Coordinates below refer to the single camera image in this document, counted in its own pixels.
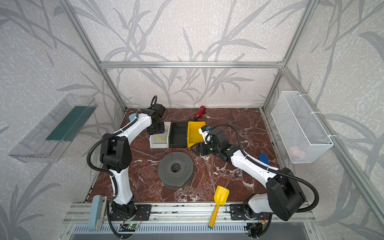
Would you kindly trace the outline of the grey cable spool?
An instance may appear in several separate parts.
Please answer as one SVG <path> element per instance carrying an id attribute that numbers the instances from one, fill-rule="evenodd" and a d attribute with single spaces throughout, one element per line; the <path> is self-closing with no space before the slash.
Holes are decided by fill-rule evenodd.
<path id="1" fill-rule="evenodd" d="M 158 175 L 167 188 L 173 190 L 182 189 L 194 177 L 193 160 L 182 152 L 170 153 L 161 160 Z"/>

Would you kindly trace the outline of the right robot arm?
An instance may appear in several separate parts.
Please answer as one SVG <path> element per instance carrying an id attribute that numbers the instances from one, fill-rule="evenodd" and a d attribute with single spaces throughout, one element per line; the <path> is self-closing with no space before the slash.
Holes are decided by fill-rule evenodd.
<path id="1" fill-rule="evenodd" d="M 319 204 L 319 192 L 311 183 L 296 177 L 286 167 L 278 169 L 251 156 L 241 141 L 231 144 L 222 127 L 201 127 L 198 132 L 203 141 L 191 148 L 197 156 L 214 155 L 241 169 L 267 190 L 265 194 L 255 194 L 243 202 L 247 218 L 254 219 L 256 215 L 266 213 L 288 221 L 293 214 L 311 211 Z"/>

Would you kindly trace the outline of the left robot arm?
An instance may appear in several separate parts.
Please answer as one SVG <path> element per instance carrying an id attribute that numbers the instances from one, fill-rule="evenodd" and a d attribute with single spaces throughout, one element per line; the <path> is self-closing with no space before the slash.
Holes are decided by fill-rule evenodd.
<path id="1" fill-rule="evenodd" d="M 144 130 L 149 135 L 164 133 L 162 118 L 165 111 L 166 108 L 157 103 L 138 110 L 133 120 L 112 134 L 104 134 L 87 154 L 91 169 L 110 176 L 114 190 L 112 211 L 121 218 L 131 218 L 137 212 L 129 182 L 129 165 L 133 159 L 130 145 Z"/>

